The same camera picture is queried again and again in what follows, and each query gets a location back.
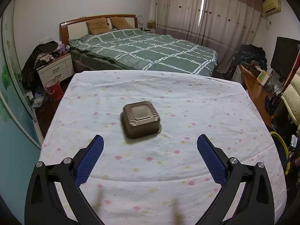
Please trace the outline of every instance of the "red bucket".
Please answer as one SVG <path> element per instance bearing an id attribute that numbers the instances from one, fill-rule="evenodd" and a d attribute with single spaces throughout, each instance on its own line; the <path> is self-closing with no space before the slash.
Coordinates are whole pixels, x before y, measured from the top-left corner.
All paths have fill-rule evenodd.
<path id="1" fill-rule="evenodd" d="M 57 79 L 50 80 L 45 88 L 46 92 L 50 95 L 51 101 L 60 100 L 64 95 Z"/>

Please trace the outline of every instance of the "pink flower print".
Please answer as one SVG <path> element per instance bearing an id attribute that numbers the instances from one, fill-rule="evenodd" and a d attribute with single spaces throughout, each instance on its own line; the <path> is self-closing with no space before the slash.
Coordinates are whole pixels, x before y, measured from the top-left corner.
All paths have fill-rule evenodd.
<path id="1" fill-rule="evenodd" d="M 121 160 L 122 158 L 123 158 L 123 157 L 120 156 L 120 155 L 115 156 L 115 159 L 116 159 L 116 160 Z"/>

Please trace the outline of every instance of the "pillow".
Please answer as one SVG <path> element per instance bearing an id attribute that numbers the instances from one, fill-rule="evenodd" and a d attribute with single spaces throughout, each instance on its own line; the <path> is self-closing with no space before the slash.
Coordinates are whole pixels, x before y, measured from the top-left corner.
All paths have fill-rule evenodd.
<path id="1" fill-rule="evenodd" d="M 103 34 L 111 31 L 107 25 L 106 18 L 88 20 L 86 25 L 88 27 L 88 32 L 92 35 Z"/>
<path id="2" fill-rule="evenodd" d="M 110 21 L 112 23 L 112 27 L 116 28 L 117 30 L 122 30 L 122 29 L 133 29 L 133 27 L 126 21 L 124 17 L 118 18 L 110 18 Z"/>

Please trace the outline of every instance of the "green bedspread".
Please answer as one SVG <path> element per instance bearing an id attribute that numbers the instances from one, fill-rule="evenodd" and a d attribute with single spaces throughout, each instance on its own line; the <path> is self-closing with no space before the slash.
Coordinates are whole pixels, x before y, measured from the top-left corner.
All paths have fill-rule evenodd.
<path id="1" fill-rule="evenodd" d="M 215 50 L 138 29 L 85 35 L 70 40 L 72 49 L 96 56 L 125 69 L 191 73 L 211 76 L 217 65 Z"/>

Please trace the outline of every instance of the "metal bolt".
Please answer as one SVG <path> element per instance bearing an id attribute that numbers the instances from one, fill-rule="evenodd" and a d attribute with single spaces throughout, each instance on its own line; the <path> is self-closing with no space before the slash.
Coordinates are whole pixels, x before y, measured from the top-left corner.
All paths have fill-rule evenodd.
<path id="1" fill-rule="evenodd" d="M 72 161 L 70 157 L 64 159 L 64 164 L 69 164 Z"/>
<path id="2" fill-rule="evenodd" d="M 41 167 L 43 165 L 42 162 L 37 162 L 37 164 L 35 165 L 36 167 Z"/>
<path id="3" fill-rule="evenodd" d="M 261 162 L 259 162 L 257 165 L 258 165 L 258 167 L 260 167 L 260 168 L 264 168 L 264 167 L 265 167 L 265 165 L 264 165 L 263 163 L 261 163 Z"/>
<path id="4" fill-rule="evenodd" d="M 236 158 L 230 158 L 230 162 L 232 163 L 232 164 L 236 164 L 236 163 L 238 163 L 238 159 L 236 159 Z"/>

